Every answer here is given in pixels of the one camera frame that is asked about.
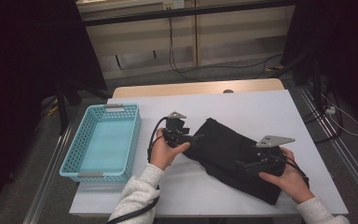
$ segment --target dark background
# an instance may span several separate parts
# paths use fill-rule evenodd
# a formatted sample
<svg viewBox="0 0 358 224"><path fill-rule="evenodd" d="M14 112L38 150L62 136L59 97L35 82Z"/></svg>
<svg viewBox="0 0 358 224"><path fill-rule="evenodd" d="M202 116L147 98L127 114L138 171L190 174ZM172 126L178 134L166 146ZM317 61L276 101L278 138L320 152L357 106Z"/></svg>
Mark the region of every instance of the dark background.
<svg viewBox="0 0 358 224"><path fill-rule="evenodd" d="M0 0L0 190L26 152L41 102L65 78L105 89L72 0Z"/></svg>

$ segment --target metal bracket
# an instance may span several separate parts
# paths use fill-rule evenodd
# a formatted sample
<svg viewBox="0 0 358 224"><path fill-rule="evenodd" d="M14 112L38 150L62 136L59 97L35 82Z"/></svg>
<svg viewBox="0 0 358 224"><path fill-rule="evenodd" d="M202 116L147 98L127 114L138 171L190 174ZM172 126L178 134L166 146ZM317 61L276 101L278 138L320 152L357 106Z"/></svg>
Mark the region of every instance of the metal bracket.
<svg viewBox="0 0 358 224"><path fill-rule="evenodd" d="M296 141L294 138L267 135L255 144L256 147L277 147L286 143Z"/></svg>
<svg viewBox="0 0 358 224"><path fill-rule="evenodd" d="M173 111L169 116L169 119L185 119L186 115Z"/></svg>

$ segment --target person's right hand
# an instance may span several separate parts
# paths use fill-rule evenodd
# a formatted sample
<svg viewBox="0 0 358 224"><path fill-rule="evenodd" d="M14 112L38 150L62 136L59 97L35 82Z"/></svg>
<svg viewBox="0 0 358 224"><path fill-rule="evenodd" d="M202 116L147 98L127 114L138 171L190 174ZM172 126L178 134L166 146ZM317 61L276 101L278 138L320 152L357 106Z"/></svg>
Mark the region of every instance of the person's right hand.
<svg viewBox="0 0 358 224"><path fill-rule="evenodd" d="M153 145L150 163L164 171L171 165L173 159L175 159L179 153L186 151L190 147L190 143L185 142L178 147L170 147L162 136L162 130L162 128L157 129L156 137L158 140L156 140L156 143Z"/></svg>
<svg viewBox="0 0 358 224"><path fill-rule="evenodd" d="M284 147L281 147L281 150L288 158L293 161L295 160L295 155L291 150ZM261 172L259 176L265 181L278 186L296 203L303 203L315 197L308 188L300 172L288 164L286 164L281 176L270 175L264 172Z"/></svg>

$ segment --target person's left hand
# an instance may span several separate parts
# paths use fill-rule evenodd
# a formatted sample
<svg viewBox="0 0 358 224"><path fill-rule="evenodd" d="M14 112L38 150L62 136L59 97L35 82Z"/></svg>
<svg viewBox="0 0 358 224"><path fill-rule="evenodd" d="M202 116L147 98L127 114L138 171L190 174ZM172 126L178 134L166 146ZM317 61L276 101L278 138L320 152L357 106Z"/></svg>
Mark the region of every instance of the person's left hand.
<svg viewBox="0 0 358 224"><path fill-rule="evenodd" d="M162 128L157 129L156 136L158 140L153 145L150 163L161 170L165 170L171 165L176 155L186 151L190 147L189 142L185 142L178 147L170 147L162 136Z"/></svg>

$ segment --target white jacket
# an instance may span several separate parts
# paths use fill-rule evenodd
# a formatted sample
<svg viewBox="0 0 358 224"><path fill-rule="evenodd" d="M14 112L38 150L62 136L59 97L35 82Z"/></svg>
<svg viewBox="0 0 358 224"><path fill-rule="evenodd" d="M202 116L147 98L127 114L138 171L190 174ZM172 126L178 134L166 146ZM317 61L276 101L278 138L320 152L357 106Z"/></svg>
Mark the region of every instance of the white jacket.
<svg viewBox="0 0 358 224"><path fill-rule="evenodd" d="M159 196L156 189L159 180L164 176L164 172L157 166L147 164L144 172L139 178L133 176L121 193L121 200L109 220L127 215L137 211L152 203ZM312 198L297 206L298 212L307 224L349 224L350 222L343 216L332 216L318 198ZM153 223L156 208L120 223Z"/></svg>

